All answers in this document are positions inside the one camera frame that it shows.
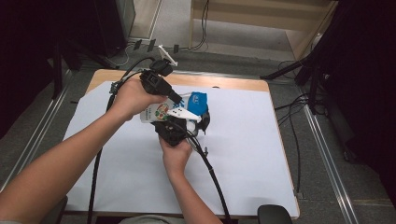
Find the white tabletop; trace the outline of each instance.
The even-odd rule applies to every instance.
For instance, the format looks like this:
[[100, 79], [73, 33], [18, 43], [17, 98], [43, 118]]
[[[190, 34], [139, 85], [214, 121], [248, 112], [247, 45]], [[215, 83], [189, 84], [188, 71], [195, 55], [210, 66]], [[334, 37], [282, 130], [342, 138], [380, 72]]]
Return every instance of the white tabletop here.
[[[110, 83], [105, 82], [80, 99], [65, 138], [86, 127], [106, 111]], [[207, 93], [211, 121], [208, 148], [230, 214], [257, 215], [262, 204], [284, 206], [291, 217], [299, 216], [289, 166], [268, 91], [240, 91], [174, 86], [177, 93]], [[162, 151], [154, 126], [139, 116], [125, 123], [104, 147], [96, 186], [95, 212], [125, 214], [181, 214], [163, 168]], [[87, 211], [93, 162], [67, 194], [66, 211]], [[217, 215], [223, 215], [218, 192], [204, 162], [193, 152], [186, 177]]]

